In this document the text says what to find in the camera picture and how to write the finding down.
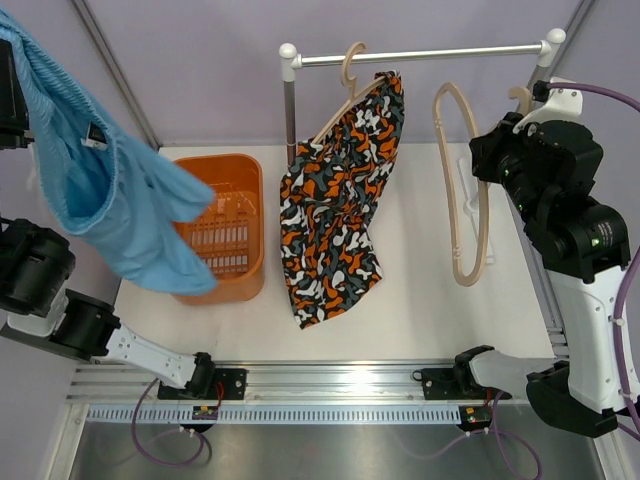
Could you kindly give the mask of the light blue shorts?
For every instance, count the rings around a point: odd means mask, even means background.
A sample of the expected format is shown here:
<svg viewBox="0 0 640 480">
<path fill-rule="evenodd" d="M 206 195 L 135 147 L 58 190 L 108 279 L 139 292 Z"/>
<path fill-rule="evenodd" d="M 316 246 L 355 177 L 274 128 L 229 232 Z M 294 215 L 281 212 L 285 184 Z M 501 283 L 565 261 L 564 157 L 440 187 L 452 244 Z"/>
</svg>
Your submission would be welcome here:
<svg viewBox="0 0 640 480">
<path fill-rule="evenodd" d="M 197 219 L 214 190 L 126 133 L 7 11 L 1 37 L 11 44 L 35 135 L 41 192 L 63 230 L 141 288 L 213 290 L 214 274 L 174 226 Z"/>
</svg>

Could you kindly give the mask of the beige hanger of camouflage shorts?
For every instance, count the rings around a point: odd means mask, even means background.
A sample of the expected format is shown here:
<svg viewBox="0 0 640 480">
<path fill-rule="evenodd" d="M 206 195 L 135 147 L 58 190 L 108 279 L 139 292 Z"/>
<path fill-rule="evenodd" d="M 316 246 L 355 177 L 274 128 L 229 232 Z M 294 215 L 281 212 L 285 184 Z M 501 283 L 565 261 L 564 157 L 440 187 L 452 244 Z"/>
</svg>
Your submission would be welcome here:
<svg viewBox="0 0 640 480">
<path fill-rule="evenodd" d="M 347 50 L 345 58 L 341 64 L 341 84 L 347 89 L 346 101 L 312 139 L 312 145 L 321 145 L 332 128 L 354 105 L 360 102 L 371 91 L 386 82 L 386 75 L 382 74 L 375 77 L 370 83 L 366 84 L 361 89 L 357 87 L 357 76 L 350 73 L 350 68 L 354 57 L 357 54 L 364 54 L 366 50 L 367 47 L 364 42 L 356 42 Z"/>
</svg>

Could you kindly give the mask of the camouflage orange black shorts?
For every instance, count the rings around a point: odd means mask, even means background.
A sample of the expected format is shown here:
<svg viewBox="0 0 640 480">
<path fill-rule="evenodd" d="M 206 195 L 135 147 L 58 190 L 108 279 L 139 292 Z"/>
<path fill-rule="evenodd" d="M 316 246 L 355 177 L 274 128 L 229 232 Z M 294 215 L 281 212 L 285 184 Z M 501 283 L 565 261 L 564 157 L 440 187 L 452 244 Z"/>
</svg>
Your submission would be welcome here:
<svg viewBox="0 0 640 480">
<path fill-rule="evenodd" d="M 353 308 L 383 278 L 369 233 L 394 170 L 405 121 L 363 147 L 298 143 L 280 181 L 280 256 L 294 320 L 302 328 Z"/>
</svg>

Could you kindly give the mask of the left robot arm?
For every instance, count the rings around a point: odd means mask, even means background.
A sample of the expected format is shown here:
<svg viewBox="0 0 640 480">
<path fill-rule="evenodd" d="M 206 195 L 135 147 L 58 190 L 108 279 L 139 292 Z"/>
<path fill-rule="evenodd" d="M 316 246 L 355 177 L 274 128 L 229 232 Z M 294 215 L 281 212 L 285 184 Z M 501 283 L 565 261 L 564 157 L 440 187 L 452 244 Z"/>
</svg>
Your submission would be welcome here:
<svg viewBox="0 0 640 480">
<path fill-rule="evenodd" d="M 32 147 L 40 189 L 59 229 L 6 219 L 1 229 L 1 307 L 8 326 L 59 354 L 119 360 L 152 372 L 189 399 L 208 396 L 215 365 L 138 335 L 112 307 L 73 291 L 69 237 L 91 244 L 121 278 L 180 295 L 211 291 L 209 268 L 176 225 L 195 220 L 213 190 L 126 134 L 26 34 L 1 31 L 1 145 Z"/>
</svg>

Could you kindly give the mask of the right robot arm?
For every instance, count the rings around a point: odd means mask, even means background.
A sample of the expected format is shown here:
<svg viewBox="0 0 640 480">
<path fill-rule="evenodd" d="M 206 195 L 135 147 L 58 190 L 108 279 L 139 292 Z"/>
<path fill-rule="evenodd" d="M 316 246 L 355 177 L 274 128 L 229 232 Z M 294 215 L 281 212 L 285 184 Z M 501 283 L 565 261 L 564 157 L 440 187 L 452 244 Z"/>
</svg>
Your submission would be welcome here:
<svg viewBox="0 0 640 480">
<path fill-rule="evenodd" d="M 638 409 L 639 382 L 616 359 L 629 349 L 615 302 L 631 255 L 622 216 L 591 196 L 602 147 L 578 123 L 510 112 L 470 150 L 473 174 L 504 188 L 541 255 L 569 356 L 525 359 L 479 346 L 456 357 L 454 388 L 526 399 L 547 425 L 581 436 L 614 431 L 619 414 Z"/>
</svg>

